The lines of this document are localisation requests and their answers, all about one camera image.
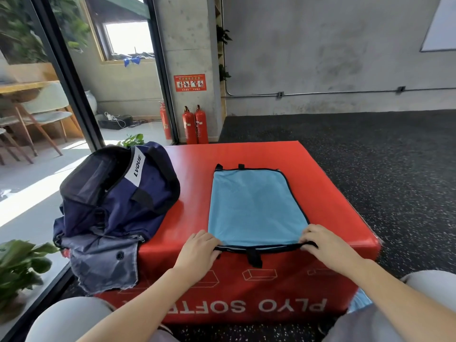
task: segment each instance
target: green plant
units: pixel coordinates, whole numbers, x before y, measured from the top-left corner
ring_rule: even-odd
[[[225,30],[221,26],[217,25],[217,42],[223,42],[224,44],[228,44],[227,40],[232,39],[228,36],[227,32],[229,32],[229,30]]]
[[[144,136],[141,133],[138,133],[136,135],[127,135],[127,139],[120,141],[117,143],[119,146],[123,146],[124,148],[129,148],[130,146],[135,146],[135,145],[143,145],[144,144]]]
[[[45,256],[57,251],[49,242],[40,246],[22,240],[0,244],[0,311],[20,290],[43,284],[38,274],[47,272],[52,265]]]
[[[231,78],[231,75],[225,71],[225,67],[222,64],[218,66],[218,74],[220,75],[220,81],[224,81],[227,78]]]
[[[81,19],[79,0],[49,0],[69,48],[87,46],[90,27]],[[48,62],[41,39],[22,0],[0,0],[0,34],[7,39],[3,54],[10,64]]]

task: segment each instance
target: fire extinguisher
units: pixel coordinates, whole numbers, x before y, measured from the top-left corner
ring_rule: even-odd
[[[160,117],[161,123],[163,124],[163,130],[165,131],[165,137],[168,140],[172,139],[170,123],[168,120],[168,115],[166,114],[165,104],[160,102]]]
[[[206,124],[206,113],[200,109],[198,104],[195,113],[195,120],[197,124],[198,144],[208,144],[208,125]]]
[[[184,120],[185,138],[187,139],[187,144],[198,144],[195,116],[190,112],[190,110],[188,110],[187,106],[185,106],[182,119]]]

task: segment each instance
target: person's right hand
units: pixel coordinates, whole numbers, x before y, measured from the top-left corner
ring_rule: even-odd
[[[301,249],[312,253],[329,269],[351,277],[353,271],[364,260],[348,243],[319,224],[309,224],[302,232],[299,243],[313,241],[312,245],[302,245]]]
[[[188,281],[191,287],[211,269],[221,253],[214,251],[214,248],[221,244],[222,242],[212,234],[200,230],[197,234],[190,235],[185,242],[173,268],[184,276],[183,280]]]

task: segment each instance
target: chair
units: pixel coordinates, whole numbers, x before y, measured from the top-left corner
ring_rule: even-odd
[[[17,111],[17,117],[10,116],[0,119],[0,126],[20,122],[25,130],[30,147],[32,148],[34,155],[37,156],[37,151],[33,146],[30,134],[26,128],[27,125],[34,124],[49,144],[51,144],[51,146],[55,149],[55,151],[62,156],[62,152],[43,129],[42,125],[59,121],[60,127],[62,128],[63,138],[65,143],[67,143],[67,134],[62,121],[66,118],[71,118],[75,126],[80,130],[75,116],[68,111],[68,105],[68,99],[61,84],[59,82],[52,82],[42,88],[35,99],[29,102],[16,103],[15,108]]]
[[[14,141],[13,137],[11,137],[8,132],[6,131],[6,129],[0,127],[0,135],[4,135],[8,141],[14,145],[14,147],[17,149],[17,151],[19,151],[19,153],[24,156],[26,158],[27,161],[29,161],[30,164],[33,164],[32,160],[30,159],[29,156],[26,155],[26,153],[24,152],[24,150],[21,149],[21,147]],[[15,155],[15,153],[8,147],[8,145],[6,145],[3,140],[0,139],[0,145],[3,146],[11,156],[13,156],[13,158],[16,160],[16,161],[20,161],[20,159]],[[0,155],[0,165],[4,166],[5,165],[5,162],[3,161],[3,158],[2,156]]]

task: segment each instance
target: red sign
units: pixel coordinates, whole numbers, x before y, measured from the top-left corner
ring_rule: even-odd
[[[174,76],[174,85],[177,92],[206,91],[206,75],[187,74],[185,76]]]

